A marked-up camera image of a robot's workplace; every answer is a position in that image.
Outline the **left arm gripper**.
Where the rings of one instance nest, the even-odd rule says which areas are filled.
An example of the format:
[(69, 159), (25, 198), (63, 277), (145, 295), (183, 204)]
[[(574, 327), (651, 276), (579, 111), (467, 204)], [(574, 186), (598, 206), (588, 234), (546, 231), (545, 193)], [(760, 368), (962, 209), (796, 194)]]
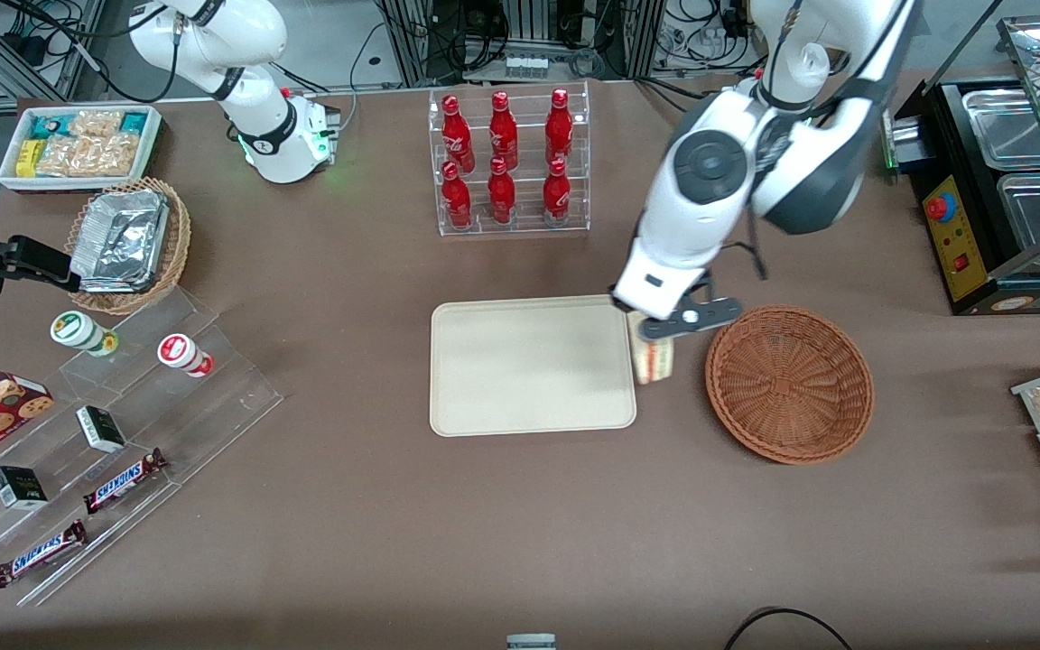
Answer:
[(709, 255), (657, 259), (646, 239), (635, 237), (610, 296), (654, 320), (668, 320), (681, 298), (705, 275), (710, 260)]

